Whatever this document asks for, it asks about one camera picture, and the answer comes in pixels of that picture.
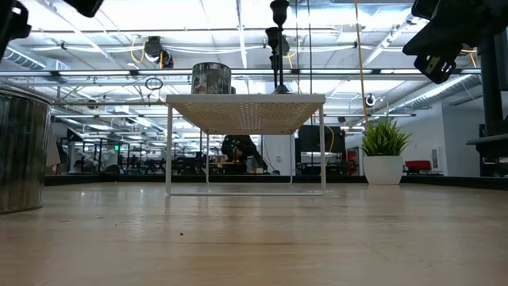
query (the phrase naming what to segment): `person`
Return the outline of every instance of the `person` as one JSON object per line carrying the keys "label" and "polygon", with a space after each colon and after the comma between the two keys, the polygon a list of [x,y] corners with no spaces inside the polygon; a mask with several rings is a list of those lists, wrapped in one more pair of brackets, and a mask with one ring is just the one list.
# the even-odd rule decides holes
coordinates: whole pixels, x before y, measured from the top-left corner
{"label": "person", "polygon": [[247,157],[253,156],[263,170],[268,170],[267,164],[257,151],[257,147],[249,135],[226,135],[222,142],[221,151],[228,156],[228,162],[239,161],[245,163]]}

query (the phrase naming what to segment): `perforated tabletop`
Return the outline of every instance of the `perforated tabletop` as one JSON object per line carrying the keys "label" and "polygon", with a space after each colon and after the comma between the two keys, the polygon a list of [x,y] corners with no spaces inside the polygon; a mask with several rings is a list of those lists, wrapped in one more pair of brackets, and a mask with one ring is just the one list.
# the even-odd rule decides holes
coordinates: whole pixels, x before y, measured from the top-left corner
{"label": "perforated tabletop", "polygon": [[208,134],[292,134],[324,95],[168,95],[167,103]]}

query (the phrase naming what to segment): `ceiling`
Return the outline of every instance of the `ceiling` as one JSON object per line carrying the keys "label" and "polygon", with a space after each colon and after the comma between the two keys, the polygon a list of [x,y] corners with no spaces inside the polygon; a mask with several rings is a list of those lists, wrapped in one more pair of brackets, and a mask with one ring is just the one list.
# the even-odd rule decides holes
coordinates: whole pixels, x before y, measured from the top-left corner
{"label": "ceiling", "polygon": [[[81,16],[63,1],[21,1],[29,9],[29,24],[33,31],[26,39],[12,41],[10,47],[41,63],[58,60],[61,62],[59,67],[69,70],[157,69],[157,64],[147,60],[138,64],[133,57],[141,58],[143,42],[148,36],[160,36],[164,47],[173,56],[175,69],[188,70],[201,62],[219,62],[242,70],[270,68],[268,57],[271,52],[269,47],[264,47],[264,30],[274,26],[269,7],[271,0],[105,0],[95,18]],[[407,0],[360,3],[364,68],[414,68],[414,58],[404,55],[402,47],[425,26],[426,21],[410,15],[411,5],[412,2]],[[284,68],[358,68],[355,24],[355,6],[351,1],[290,1],[284,35],[293,56],[284,59]],[[456,62],[457,67],[472,68],[469,56],[459,57]],[[13,61],[3,60],[0,64],[0,71],[22,70],[26,68]],[[151,94],[152,101],[158,98],[164,100],[167,94],[191,92],[186,75],[160,78],[164,87],[160,93]],[[66,98],[68,102],[89,99],[140,102],[150,94],[142,77],[74,79],[75,82],[81,80],[81,83],[90,84],[68,83],[60,87],[62,95],[69,94]],[[308,76],[299,79],[290,77],[287,86],[292,92],[310,93],[312,87],[313,93],[326,94],[325,112],[354,113],[362,107],[358,79],[357,76],[344,79],[316,75],[311,81]],[[49,98],[57,97],[58,84],[49,83],[46,79],[15,77],[7,80],[30,86]],[[110,84],[92,84],[101,81]],[[384,102],[389,104],[427,83],[429,81],[422,77],[386,75],[368,78],[365,92],[386,99]],[[238,94],[271,93],[273,90],[270,76],[236,76],[233,77],[233,86]],[[89,110],[80,106],[69,106],[66,110],[55,108],[55,112],[107,114],[104,108]],[[131,106],[128,112],[166,114],[167,109],[165,106]],[[166,128],[163,118],[152,119],[151,122]],[[132,129],[132,126],[114,124],[115,128],[120,126]]]}

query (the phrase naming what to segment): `potted plant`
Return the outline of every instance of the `potted plant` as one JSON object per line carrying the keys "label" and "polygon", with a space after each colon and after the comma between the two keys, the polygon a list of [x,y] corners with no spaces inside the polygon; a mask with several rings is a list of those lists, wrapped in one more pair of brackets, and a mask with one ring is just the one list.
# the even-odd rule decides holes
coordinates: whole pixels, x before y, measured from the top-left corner
{"label": "potted plant", "polygon": [[399,184],[403,161],[400,154],[411,135],[404,134],[388,117],[367,125],[362,139],[364,171],[370,184]]}

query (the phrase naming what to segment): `silver cylindrical container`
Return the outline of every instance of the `silver cylindrical container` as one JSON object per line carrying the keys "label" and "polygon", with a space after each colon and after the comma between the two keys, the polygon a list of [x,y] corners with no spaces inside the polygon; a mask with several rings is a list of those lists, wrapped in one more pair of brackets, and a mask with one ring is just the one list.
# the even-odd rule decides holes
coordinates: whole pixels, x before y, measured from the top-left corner
{"label": "silver cylindrical container", "polygon": [[50,103],[0,88],[0,214],[41,207]]}
{"label": "silver cylindrical container", "polygon": [[224,64],[200,63],[192,68],[193,95],[227,95],[231,92],[231,69]]}

